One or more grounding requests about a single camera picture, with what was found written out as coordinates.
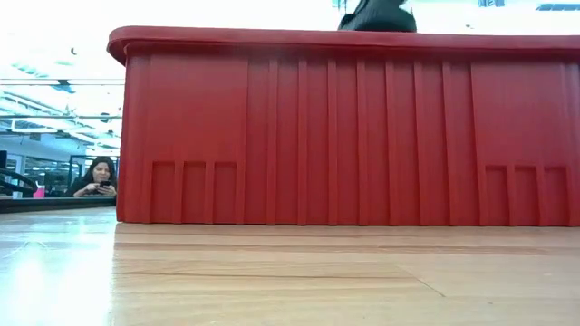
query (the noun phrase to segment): black object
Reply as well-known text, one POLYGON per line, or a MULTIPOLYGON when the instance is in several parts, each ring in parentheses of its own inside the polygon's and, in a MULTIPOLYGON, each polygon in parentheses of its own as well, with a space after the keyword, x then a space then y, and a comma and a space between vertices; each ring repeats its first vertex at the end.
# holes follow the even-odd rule
POLYGON ((6 168, 8 163, 8 152, 6 150, 0 150, 0 168, 6 168))
POLYGON ((417 32, 412 14, 399 8, 406 0, 361 0, 354 14, 346 14, 339 30, 368 32, 417 32))
POLYGON ((28 187, 20 187, 18 185, 13 185, 11 183, 5 182, 3 177, 0 178, 0 186, 5 187, 8 190, 12 190, 15 192, 21 192, 21 193, 23 193, 23 195, 32 195, 33 193, 36 192, 36 190, 38 190, 38 186, 36 185, 36 183, 34 181, 29 179, 28 177, 25 177, 23 175, 16 173, 16 172, 13 172, 13 171, 5 169, 5 168, 0 168, 0 176, 1 175, 13 177, 16 180, 24 182, 24 184, 28 186, 28 187))

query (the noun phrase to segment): black shoe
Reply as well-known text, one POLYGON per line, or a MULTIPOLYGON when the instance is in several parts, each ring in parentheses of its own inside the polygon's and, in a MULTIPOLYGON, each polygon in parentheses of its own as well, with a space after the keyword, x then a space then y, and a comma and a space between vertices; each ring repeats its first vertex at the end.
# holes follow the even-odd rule
POLYGON ((412 14, 399 8, 404 0, 361 0, 354 14, 346 14, 339 30, 370 32, 417 32, 412 14))

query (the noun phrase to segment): woman's hand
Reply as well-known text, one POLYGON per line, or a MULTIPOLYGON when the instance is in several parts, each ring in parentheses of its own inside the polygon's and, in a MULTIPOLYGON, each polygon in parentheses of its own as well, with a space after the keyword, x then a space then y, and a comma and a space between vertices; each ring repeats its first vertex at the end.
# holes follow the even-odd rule
POLYGON ((86 185, 83 189, 77 191, 74 193, 74 195, 72 195, 73 197, 83 197, 87 194, 90 194, 91 192, 93 192, 95 189, 99 188, 99 184, 97 183, 91 183, 86 185))
POLYGON ((85 187, 83 189, 83 192, 85 194, 90 194, 91 192, 93 192, 95 189, 98 189, 98 188, 99 188, 99 184, 97 184, 97 183, 88 184, 87 187, 85 187))
POLYGON ((97 191, 103 196, 115 197, 117 196, 117 190, 113 186, 97 187, 97 191))

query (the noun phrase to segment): floor board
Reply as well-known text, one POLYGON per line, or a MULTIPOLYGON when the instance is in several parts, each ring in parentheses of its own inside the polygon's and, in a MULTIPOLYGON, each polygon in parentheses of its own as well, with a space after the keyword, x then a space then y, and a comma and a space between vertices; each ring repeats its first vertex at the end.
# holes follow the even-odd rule
POLYGON ((0 215, 0 325, 578 325, 580 228, 0 215))

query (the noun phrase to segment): red plastic bin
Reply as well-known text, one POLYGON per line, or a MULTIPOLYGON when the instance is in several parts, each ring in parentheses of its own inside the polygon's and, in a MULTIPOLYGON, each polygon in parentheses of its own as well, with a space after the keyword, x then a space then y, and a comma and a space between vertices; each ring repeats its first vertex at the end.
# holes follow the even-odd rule
POLYGON ((580 37, 122 27, 118 218, 580 225, 580 37))

